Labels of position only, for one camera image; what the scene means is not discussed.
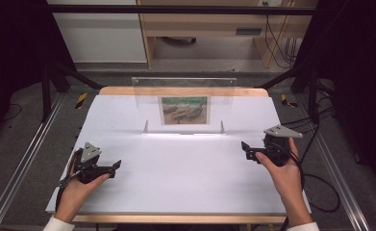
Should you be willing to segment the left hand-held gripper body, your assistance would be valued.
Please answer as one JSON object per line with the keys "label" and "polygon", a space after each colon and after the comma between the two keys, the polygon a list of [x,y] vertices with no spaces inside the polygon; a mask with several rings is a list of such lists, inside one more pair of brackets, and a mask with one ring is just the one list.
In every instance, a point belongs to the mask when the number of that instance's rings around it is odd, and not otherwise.
{"label": "left hand-held gripper body", "polygon": [[100,154],[101,150],[89,142],[74,153],[73,173],[81,183],[87,184],[97,178]]}

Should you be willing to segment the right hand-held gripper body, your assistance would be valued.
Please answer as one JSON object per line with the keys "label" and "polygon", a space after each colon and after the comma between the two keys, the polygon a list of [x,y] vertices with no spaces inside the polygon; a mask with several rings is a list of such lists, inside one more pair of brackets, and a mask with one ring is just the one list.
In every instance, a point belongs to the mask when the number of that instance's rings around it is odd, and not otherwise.
{"label": "right hand-held gripper body", "polygon": [[277,167],[284,166],[289,159],[289,138],[301,139],[303,135],[283,125],[276,125],[263,131],[265,155]]}

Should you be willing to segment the clear acrylic photo frame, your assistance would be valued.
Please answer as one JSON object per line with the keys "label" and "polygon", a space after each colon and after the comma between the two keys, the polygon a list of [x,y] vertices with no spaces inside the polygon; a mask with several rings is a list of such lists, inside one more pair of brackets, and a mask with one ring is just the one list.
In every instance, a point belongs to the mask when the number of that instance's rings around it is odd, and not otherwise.
{"label": "clear acrylic photo frame", "polygon": [[[138,122],[144,134],[222,134],[230,119],[235,78],[135,77],[133,87]],[[201,125],[163,125],[161,96],[208,96],[209,122]]]}

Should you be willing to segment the picture card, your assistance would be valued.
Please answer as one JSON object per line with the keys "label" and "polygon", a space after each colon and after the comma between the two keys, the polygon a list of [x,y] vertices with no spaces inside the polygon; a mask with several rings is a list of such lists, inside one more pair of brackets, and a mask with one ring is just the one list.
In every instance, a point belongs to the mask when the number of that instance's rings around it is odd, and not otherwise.
{"label": "picture card", "polygon": [[208,96],[161,96],[163,125],[201,125],[209,122]]}

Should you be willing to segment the person's right hand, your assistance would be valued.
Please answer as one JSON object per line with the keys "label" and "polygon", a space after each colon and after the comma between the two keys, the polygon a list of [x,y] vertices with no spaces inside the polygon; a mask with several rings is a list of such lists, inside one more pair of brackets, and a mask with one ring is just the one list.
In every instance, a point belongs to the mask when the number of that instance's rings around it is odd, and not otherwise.
{"label": "person's right hand", "polygon": [[274,186],[284,203],[303,203],[301,173],[296,164],[298,150],[293,139],[289,139],[288,142],[293,155],[282,167],[277,167],[261,152],[257,152],[256,157],[269,172]]}

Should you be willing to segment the person's left hand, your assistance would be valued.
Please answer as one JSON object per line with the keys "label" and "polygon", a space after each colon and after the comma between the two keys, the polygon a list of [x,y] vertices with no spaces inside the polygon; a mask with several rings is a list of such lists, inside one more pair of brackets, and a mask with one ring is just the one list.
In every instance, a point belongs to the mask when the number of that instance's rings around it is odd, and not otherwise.
{"label": "person's left hand", "polygon": [[60,204],[54,217],[70,223],[92,192],[108,179],[109,174],[101,175],[87,184],[81,183],[77,178],[71,179],[63,190]]}

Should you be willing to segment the black metal stand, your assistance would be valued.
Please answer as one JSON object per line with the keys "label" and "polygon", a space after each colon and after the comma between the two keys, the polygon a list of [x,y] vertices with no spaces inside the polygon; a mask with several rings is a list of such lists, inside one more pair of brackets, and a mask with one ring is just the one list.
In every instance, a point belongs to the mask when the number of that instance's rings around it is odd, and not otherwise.
{"label": "black metal stand", "polygon": [[68,92],[70,86],[66,80],[66,76],[75,78],[76,80],[86,84],[94,90],[104,88],[86,76],[80,74],[77,70],[59,63],[47,64],[41,71],[41,89],[42,89],[42,122],[45,122],[52,113],[52,102],[50,84],[53,84],[58,92]]}
{"label": "black metal stand", "polygon": [[318,86],[317,72],[313,67],[306,64],[295,66],[292,69],[284,72],[278,77],[261,84],[259,89],[269,90],[273,86],[283,82],[284,80],[294,77],[295,80],[291,84],[291,91],[293,93],[301,93],[306,87],[308,91],[308,114],[314,124],[319,123],[319,115],[316,106],[316,94]]}

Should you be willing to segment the dark curtain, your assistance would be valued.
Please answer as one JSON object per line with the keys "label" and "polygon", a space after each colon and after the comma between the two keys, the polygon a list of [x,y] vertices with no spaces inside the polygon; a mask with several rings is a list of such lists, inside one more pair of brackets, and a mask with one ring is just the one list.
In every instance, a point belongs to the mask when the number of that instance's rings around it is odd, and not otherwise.
{"label": "dark curtain", "polygon": [[316,8],[298,61],[333,81],[340,123],[376,175],[376,0],[317,0]]}
{"label": "dark curtain", "polygon": [[75,65],[47,0],[0,0],[0,123],[17,91],[50,64]]}

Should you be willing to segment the white cabinet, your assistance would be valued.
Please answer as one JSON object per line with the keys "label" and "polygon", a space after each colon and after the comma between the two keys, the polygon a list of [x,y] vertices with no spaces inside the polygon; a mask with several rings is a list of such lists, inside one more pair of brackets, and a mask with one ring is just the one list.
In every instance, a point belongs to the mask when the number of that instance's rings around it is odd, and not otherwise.
{"label": "white cabinet", "polygon": [[137,13],[53,13],[76,64],[145,63]]}

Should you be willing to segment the light wooden desk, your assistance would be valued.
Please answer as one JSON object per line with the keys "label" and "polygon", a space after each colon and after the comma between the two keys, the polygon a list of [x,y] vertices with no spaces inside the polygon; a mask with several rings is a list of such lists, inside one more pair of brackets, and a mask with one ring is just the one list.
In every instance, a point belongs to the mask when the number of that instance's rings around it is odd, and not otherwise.
{"label": "light wooden desk", "polygon": [[[137,4],[162,6],[229,6],[314,8],[318,0],[136,0]],[[309,15],[142,13],[146,51],[154,53],[152,40],[159,37],[248,37],[254,40],[263,66],[284,55],[284,39],[300,42],[311,21]]]}

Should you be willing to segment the black horizontal bar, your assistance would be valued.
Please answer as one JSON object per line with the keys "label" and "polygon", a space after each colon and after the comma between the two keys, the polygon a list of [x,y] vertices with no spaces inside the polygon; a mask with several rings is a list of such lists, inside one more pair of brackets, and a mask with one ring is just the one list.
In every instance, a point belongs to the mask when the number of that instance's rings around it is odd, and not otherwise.
{"label": "black horizontal bar", "polygon": [[52,13],[182,13],[182,14],[268,14],[314,15],[315,8],[154,6],[154,5],[49,5]]}

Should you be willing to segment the aluminium floor rail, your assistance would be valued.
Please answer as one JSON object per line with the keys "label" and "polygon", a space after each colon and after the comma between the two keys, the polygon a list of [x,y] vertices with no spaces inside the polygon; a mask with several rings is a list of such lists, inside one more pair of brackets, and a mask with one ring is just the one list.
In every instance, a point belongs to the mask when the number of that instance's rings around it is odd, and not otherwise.
{"label": "aluminium floor rail", "polygon": [[25,153],[19,160],[19,164],[14,169],[13,175],[11,176],[7,186],[2,191],[0,195],[0,224],[9,210],[15,195],[17,194],[18,189],[20,188],[33,160],[38,154],[38,150],[40,149],[45,136],[47,135],[55,117],[58,113],[61,104],[64,100],[64,94],[57,93],[56,99],[54,100],[50,115],[46,117],[46,119],[39,124],[36,133],[34,134],[31,142],[28,144],[27,148],[25,149]]}
{"label": "aluminium floor rail", "polygon": [[339,208],[336,212],[319,212],[313,208],[313,212],[318,215],[318,224],[323,227],[333,227],[337,231],[370,231],[368,222],[352,193],[346,178],[342,174],[333,152],[320,132],[325,120],[332,111],[332,105],[328,99],[318,98],[315,103],[317,111],[321,114],[319,127],[315,130],[313,139],[313,150],[320,156],[320,163],[325,166],[323,175],[329,178],[330,184],[335,188],[339,196]]}

